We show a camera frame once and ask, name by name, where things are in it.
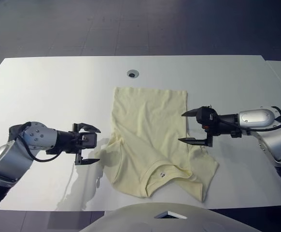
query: wrinkled fabric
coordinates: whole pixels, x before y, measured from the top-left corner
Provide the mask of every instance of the wrinkled fabric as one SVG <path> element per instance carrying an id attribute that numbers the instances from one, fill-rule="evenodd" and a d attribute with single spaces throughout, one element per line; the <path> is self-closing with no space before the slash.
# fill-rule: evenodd
<path id="1" fill-rule="evenodd" d="M 204 147 L 180 142 L 187 136 L 186 91 L 117 87 L 112 136 L 96 154 L 112 186 L 150 197 L 170 180 L 204 201 L 218 163 Z"/>

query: silver robot arm segment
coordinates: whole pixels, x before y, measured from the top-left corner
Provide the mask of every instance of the silver robot arm segment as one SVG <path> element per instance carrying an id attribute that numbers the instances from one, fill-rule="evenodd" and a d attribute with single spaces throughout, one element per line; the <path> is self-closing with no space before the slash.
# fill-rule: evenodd
<path id="1" fill-rule="evenodd" d="M 229 134 L 232 138 L 252 135 L 259 141 L 259 146 L 276 168 L 281 177 L 281 110 L 276 107 L 261 107 L 238 114 L 218 115 L 208 106 L 187 111 L 183 116 L 195 116 L 207 133 L 207 138 L 181 138 L 191 145 L 212 146 L 213 136 Z"/>
<path id="2" fill-rule="evenodd" d="M 30 168 L 33 161 L 47 162 L 61 152 L 75 154 L 75 165 L 91 164 L 98 159 L 83 159 L 82 150 L 97 145 L 99 129 L 84 123 L 73 124 L 72 131 L 65 132 L 46 127 L 39 122 L 27 122 L 9 129 L 7 144 L 0 147 L 0 202 Z M 39 151 L 55 155 L 50 159 L 38 159 Z"/>

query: black cable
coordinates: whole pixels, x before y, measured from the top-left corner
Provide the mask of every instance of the black cable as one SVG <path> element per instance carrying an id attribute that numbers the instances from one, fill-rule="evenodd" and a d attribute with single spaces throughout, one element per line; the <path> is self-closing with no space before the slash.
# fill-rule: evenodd
<path id="1" fill-rule="evenodd" d="M 281 115 L 281 109 L 279 109 L 278 107 L 276 106 L 272 106 L 272 108 L 275 108 L 276 110 L 279 111 L 280 115 Z M 241 130 L 244 130 L 244 131 L 275 131 L 277 129 L 280 129 L 281 128 L 281 124 L 276 126 L 276 127 L 273 127 L 273 128 L 268 128 L 268 129 L 251 129 L 249 127 L 241 127 L 239 125 L 236 125 L 235 123 L 231 123 L 231 122 L 227 122 L 227 121 L 224 121 L 222 119 L 219 119 L 222 123 L 225 123 L 227 125 L 230 125 L 230 126 L 233 126 L 233 127 L 236 127 L 238 129 L 241 129 Z"/>
<path id="2" fill-rule="evenodd" d="M 60 153 L 61 153 L 61 151 L 58 152 L 58 154 L 56 154 L 54 157 L 52 157 L 52 158 L 50 158 L 50 159 L 45 159 L 45 160 L 44 160 L 44 159 L 38 159 L 38 158 L 36 158 L 36 157 L 31 153 L 30 148 L 28 147 L 26 141 L 23 139 L 23 137 L 21 137 L 20 134 L 17 136 L 17 138 L 18 138 L 18 139 L 21 141 L 21 143 L 24 145 L 24 147 L 25 147 L 26 151 L 28 152 L 29 156 L 30 156 L 33 160 L 35 160 L 35 161 L 37 161 L 37 162 L 49 162 L 49 161 L 52 161 L 52 160 L 54 160 L 55 158 L 57 158 L 57 157 L 60 155 Z"/>

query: table surface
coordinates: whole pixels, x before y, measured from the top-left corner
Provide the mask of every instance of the table surface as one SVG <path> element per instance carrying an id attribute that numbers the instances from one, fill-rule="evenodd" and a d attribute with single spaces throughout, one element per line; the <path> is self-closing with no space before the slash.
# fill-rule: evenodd
<path id="1" fill-rule="evenodd" d="M 131 69 L 140 76 L 128 78 Z M 97 148 L 83 151 L 93 157 L 111 134 L 113 90 L 124 86 L 187 90 L 189 109 L 211 104 L 219 114 L 261 105 L 281 108 L 279 74 L 261 56 L 7 58 L 0 65 L 0 145 L 11 125 L 39 121 L 68 131 L 72 123 L 84 122 L 102 131 Z M 205 137 L 194 119 L 189 132 Z M 75 167 L 74 155 L 62 153 L 53 162 L 34 162 L 0 209 L 114 210 L 144 202 L 210 209 L 281 205 L 281 180 L 255 138 L 222 135 L 208 152 L 220 166 L 204 203 L 174 183 L 149 199 L 125 195 L 111 187 L 98 164 Z"/>

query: gray floor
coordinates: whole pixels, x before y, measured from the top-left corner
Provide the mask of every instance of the gray floor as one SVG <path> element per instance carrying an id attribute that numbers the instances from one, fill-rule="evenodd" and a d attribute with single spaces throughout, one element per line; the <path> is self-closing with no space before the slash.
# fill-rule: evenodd
<path id="1" fill-rule="evenodd" d="M 0 0 L 0 63 L 114 55 L 281 60 L 281 0 Z M 75 232 L 102 215 L 0 211 L 0 232 Z"/>

